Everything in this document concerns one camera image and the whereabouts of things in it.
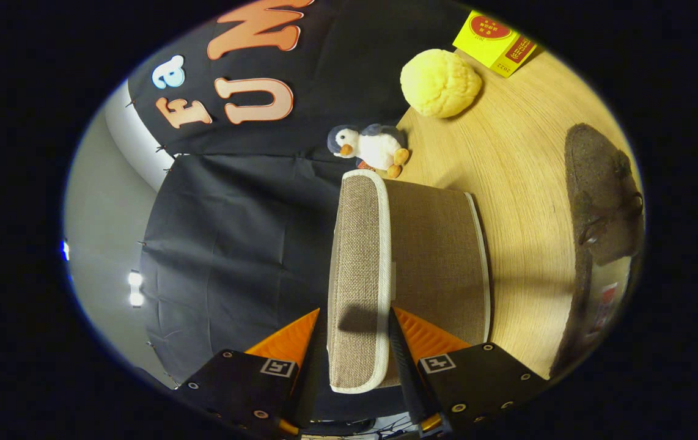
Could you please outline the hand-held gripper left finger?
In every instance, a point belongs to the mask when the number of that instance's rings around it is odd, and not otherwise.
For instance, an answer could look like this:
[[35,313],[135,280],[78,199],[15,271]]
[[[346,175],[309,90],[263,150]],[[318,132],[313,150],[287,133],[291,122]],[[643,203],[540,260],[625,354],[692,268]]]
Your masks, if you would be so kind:
[[245,351],[223,349],[175,397],[246,439],[299,439],[318,391],[320,328],[315,309]]

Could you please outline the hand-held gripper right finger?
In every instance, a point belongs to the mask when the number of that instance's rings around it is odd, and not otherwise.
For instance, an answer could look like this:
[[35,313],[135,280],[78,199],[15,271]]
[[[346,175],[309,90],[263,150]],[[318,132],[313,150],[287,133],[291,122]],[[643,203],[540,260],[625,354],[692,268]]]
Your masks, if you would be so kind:
[[496,343],[470,345],[400,307],[391,307],[388,330],[406,409],[422,436],[470,435],[548,388]]

